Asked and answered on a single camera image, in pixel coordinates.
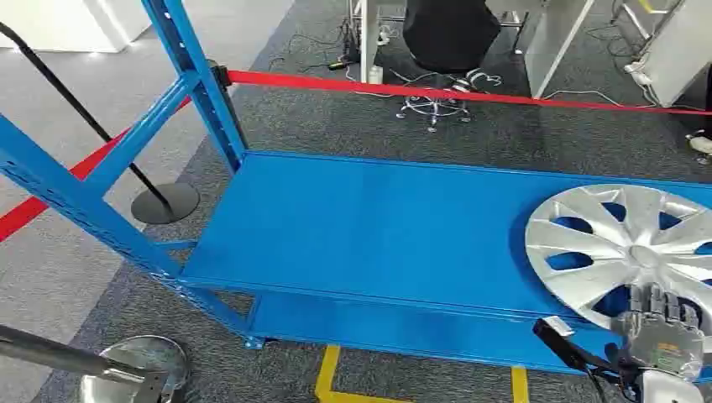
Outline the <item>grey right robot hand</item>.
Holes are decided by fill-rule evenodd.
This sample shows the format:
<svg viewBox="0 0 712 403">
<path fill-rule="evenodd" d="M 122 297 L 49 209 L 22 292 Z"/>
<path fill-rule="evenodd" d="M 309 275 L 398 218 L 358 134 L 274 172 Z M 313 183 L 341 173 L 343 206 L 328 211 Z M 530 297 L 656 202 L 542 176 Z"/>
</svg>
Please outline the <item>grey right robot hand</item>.
<svg viewBox="0 0 712 403">
<path fill-rule="evenodd" d="M 694 307 L 661 285 L 628 285 L 628 309 L 614 318 L 621 336 L 615 363 L 625 369 L 659 369 L 695 381 L 704 367 L 705 335 Z"/>
</svg>

